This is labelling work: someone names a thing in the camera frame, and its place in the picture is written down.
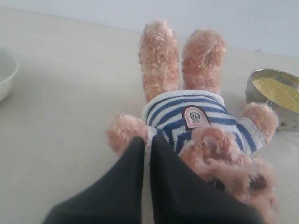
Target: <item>teddy bear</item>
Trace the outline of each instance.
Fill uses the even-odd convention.
[[[147,24],[139,46],[147,104],[142,118],[115,117],[107,131],[109,145],[120,156],[133,137],[142,137],[149,161],[151,141],[162,135],[200,178],[254,206],[273,224],[273,172],[268,163],[250,155],[271,141],[278,117],[258,103],[246,105],[239,119],[227,111],[220,80],[226,49],[218,32],[195,30],[183,49],[180,90],[176,34],[166,21]]]

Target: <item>striped sweater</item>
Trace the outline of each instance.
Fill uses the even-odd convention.
[[[142,112],[149,126],[147,148],[156,134],[162,134],[179,154],[191,139],[192,130],[201,124],[221,127],[235,135],[240,149],[251,154],[265,145],[255,124],[247,118],[228,113],[221,96],[202,90],[165,92],[152,99]]]

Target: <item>yellow grain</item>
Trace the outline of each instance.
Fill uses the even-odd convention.
[[[253,85],[269,100],[299,113],[299,92],[273,78],[263,77],[252,81]]]

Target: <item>bowl rim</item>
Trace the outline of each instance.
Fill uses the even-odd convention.
[[[291,76],[291,77],[296,78],[296,79],[299,80],[299,77],[298,77],[298,76],[292,75],[292,74],[290,74],[290,73],[288,73],[288,72],[285,72],[285,71],[281,71],[281,70],[277,70],[277,69],[256,69],[256,70],[254,70],[254,71],[251,72],[251,74],[250,74],[250,81],[252,82],[253,74],[254,74],[255,72],[257,72],[257,71],[263,71],[263,70],[271,70],[271,71],[276,71],[276,72],[282,72],[282,73],[285,73],[285,74],[287,74],[287,75],[289,75],[289,76]],[[279,106],[280,108],[282,108],[282,109],[284,109],[284,110],[286,110],[286,111],[288,111],[288,112],[290,112],[290,113],[292,113],[292,114],[295,114],[296,116],[299,115],[299,113],[296,113],[296,112],[294,112],[294,111],[291,111],[291,110],[289,110],[289,109],[286,109],[286,108],[284,108],[283,106],[281,106],[281,105],[279,105],[279,104],[273,102],[273,101],[270,100],[268,97],[266,97],[264,94],[262,94],[262,95],[263,95],[268,101],[272,102],[272,103],[275,104],[276,106]]]
[[[6,79],[3,79],[2,81],[0,81],[0,85],[2,85],[3,83],[8,82],[10,79],[12,79],[16,75],[16,73],[19,71],[20,60],[19,60],[19,57],[11,50],[9,50],[7,48],[0,48],[0,50],[4,51],[7,54],[7,56],[10,57],[15,62],[14,71]]]

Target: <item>white wall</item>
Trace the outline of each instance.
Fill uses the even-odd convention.
[[[165,18],[186,38],[210,27],[231,46],[299,58],[299,0],[0,0],[0,6],[141,31]]]

